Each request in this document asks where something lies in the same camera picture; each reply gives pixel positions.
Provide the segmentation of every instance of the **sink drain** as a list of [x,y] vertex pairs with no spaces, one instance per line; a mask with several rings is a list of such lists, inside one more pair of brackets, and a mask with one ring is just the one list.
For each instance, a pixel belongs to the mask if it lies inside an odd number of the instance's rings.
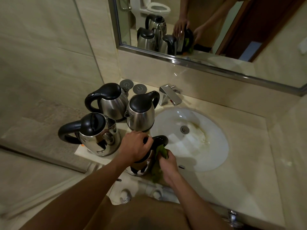
[[188,134],[190,132],[190,129],[186,125],[183,125],[183,126],[181,126],[180,131],[183,134]]

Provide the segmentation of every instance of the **marble countertop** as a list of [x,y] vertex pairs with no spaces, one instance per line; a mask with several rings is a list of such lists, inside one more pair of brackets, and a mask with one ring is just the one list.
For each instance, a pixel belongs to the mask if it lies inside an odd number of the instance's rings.
[[[156,87],[146,86],[148,92],[158,91]],[[128,98],[133,95],[130,90]],[[193,97],[179,96],[182,103],[177,107],[190,108],[210,118],[223,130],[229,143],[228,158],[218,168],[206,172],[180,170],[181,174],[205,200],[237,211],[252,222],[256,219],[284,228],[265,118]],[[172,107],[170,102],[163,107],[158,105],[156,115]],[[125,121],[117,123],[117,128],[121,136],[130,131]],[[117,152],[108,157],[98,157],[80,145],[75,154],[105,165]]]

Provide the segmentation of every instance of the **forearm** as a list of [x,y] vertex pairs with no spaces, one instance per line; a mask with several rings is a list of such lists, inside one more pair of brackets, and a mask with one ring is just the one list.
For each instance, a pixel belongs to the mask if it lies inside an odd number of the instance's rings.
[[193,230],[204,229],[204,226],[208,230],[230,229],[227,223],[194,191],[179,173],[172,178],[171,187],[182,205]]
[[84,229],[112,184],[127,166],[124,161],[115,157],[109,164],[53,200],[21,230]]
[[230,9],[236,4],[238,0],[226,0],[217,11],[202,25],[205,29],[213,26],[221,18],[228,14]]
[[189,0],[180,0],[180,13],[179,18],[186,18],[188,15]]

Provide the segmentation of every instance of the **sink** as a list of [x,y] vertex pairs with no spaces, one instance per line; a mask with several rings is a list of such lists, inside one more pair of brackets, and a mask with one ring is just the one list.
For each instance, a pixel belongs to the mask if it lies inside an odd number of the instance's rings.
[[187,108],[169,108],[155,117],[151,136],[166,135],[166,146],[180,168],[204,172],[219,167],[228,156],[223,131],[209,118]]

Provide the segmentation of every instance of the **shoe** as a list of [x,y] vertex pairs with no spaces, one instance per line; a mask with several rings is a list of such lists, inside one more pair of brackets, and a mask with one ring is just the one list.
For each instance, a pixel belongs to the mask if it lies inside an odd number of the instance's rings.
[[132,198],[132,195],[128,189],[123,189],[120,193],[119,200],[121,204],[128,203]]
[[152,194],[151,194],[152,198],[155,198],[156,200],[162,200],[162,194],[161,191],[159,191],[158,189],[156,189]]

